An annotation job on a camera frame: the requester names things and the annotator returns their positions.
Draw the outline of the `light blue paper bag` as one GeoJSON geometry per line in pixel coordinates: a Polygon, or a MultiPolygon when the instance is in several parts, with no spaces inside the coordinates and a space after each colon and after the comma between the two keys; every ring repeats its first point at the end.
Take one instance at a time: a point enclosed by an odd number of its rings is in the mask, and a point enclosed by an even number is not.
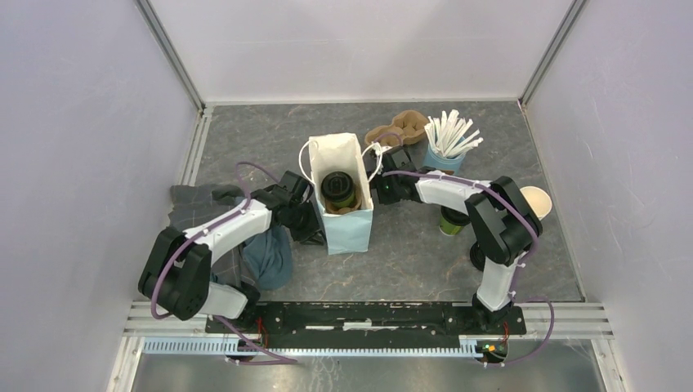
{"type": "Polygon", "coordinates": [[[328,254],[368,251],[374,211],[370,186],[382,168],[382,146],[374,142],[362,148],[352,133],[311,136],[299,150],[298,165],[313,186],[328,254]],[[324,177],[336,171],[355,182],[355,196],[342,203],[326,200],[320,190],[324,177]]]}

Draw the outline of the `black plastic cup lid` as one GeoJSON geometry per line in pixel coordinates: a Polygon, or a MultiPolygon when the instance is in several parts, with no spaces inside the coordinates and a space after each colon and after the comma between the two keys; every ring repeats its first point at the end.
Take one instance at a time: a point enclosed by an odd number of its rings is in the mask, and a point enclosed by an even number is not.
{"type": "Polygon", "coordinates": [[[450,225],[466,226],[470,223],[470,218],[466,213],[459,212],[448,207],[441,207],[440,212],[441,218],[450,225]]]}

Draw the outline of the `green paper coffee cup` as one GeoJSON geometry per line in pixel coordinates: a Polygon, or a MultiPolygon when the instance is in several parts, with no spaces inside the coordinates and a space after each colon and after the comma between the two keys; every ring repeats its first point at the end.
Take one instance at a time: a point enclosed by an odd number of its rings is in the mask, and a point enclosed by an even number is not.
{"type": "Polygon", "coordinates": [[[462,229],[465,227],[465,225],[461,225],[457,222],[451,222],[449,220],[446,220],[444,218],[441,218],[439,221],[439,230],[442,234],[446,236],[455,236],[458,235],[462,229]]]}

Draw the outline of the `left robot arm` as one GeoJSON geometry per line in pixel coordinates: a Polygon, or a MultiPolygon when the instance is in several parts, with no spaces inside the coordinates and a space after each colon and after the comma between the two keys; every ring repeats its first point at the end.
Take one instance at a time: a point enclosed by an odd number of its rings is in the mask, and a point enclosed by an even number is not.
{"type": "Polygon", "coordinates": [[[203,314],[244,319],[262,291],[291,279],[291,243],[324,244],[311,202],[313,184],[295,172],[238,198],[196,227],[169,226],[154,242],[138,290],[155,319],[203,314]]]}

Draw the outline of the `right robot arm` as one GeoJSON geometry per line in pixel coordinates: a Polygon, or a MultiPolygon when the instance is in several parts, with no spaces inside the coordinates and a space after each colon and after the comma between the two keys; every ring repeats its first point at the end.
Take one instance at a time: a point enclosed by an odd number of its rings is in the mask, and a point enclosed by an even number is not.
{"type": "Polygon", "coordinates": [[[431,167],[416,168],[402,146],[373,154],[373,189],[383,205],[411,201],[446,207],[472,227],[484,257],[473,305],[489,314],[511,307],[517,267],[532,255],[543,232],[540,218],[513,179],[469,180],[431,167]]]}

